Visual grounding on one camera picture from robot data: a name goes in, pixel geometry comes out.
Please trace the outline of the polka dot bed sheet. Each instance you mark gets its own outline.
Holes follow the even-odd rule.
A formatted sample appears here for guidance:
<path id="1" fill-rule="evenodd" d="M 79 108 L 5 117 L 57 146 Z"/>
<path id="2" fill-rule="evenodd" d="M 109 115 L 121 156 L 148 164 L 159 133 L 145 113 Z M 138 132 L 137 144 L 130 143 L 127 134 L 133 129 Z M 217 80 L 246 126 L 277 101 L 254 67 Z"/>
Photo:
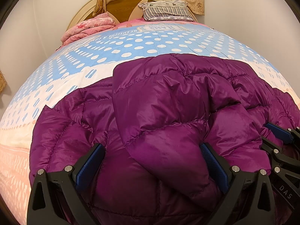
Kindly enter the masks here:
<path id="1" fill-rule="evenodd" d="M 73 91 L 111 77 L 122 63 L 165 54 L 244 62 L 271 87 L 290 94 L 299 108 L 299 97 L 270 62 L 248 46 L 201 24 L 135 20 L 80 39 L 58 50 L 31 74 L 1 119 L 1 196 L 20 224 L 27 223 L 34 182 L 29 179 L 29 155 L 43 108 L 53 108 Z"/>

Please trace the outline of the grey striped pillow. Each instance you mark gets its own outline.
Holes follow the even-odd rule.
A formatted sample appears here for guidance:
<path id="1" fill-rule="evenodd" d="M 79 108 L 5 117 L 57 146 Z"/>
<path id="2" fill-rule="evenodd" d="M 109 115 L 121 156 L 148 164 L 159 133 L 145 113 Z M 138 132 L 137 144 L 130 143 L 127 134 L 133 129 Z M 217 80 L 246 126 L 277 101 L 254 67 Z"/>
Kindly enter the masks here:
<path id="1" fill-rule="evenodd" d="M 195 21 L 185 1 L 151 1 L 138 6 L 147 21 Z"/>

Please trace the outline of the purple down jacket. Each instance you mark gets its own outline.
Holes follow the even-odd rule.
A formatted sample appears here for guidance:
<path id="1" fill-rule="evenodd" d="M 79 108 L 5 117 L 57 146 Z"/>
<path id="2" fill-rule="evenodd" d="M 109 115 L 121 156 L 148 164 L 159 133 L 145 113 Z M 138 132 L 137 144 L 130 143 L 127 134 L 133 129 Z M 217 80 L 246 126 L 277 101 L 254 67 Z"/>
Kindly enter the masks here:
<path id="1" fill-rule="evenodd" d="M 270 171 L 266 128 L 299 126 L 290 94 L 241 61 L 165 54 L 44 107 L 33 130 L 29 179 L 73 165 L 97 143 L 106 154 L 82 193 L 101 224 L 203 224 L 220 200 L 200 144 L 243 171 Z"/>

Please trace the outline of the pink folded blanket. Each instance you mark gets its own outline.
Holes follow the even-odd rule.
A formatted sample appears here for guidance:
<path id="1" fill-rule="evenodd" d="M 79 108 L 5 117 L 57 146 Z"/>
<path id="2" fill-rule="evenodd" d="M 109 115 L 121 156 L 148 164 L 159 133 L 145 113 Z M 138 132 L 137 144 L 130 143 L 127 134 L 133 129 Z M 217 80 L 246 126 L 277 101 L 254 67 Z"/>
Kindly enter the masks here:
<path id="1" fill-rule="evenodd" d="M 61 46 L 64 47 L 87 36 L 112 29 L 115 25 L 115 21 L 108 13 L 103 13 L 94 18 L 79 22 L 63 34 L 61 37 Z"/>

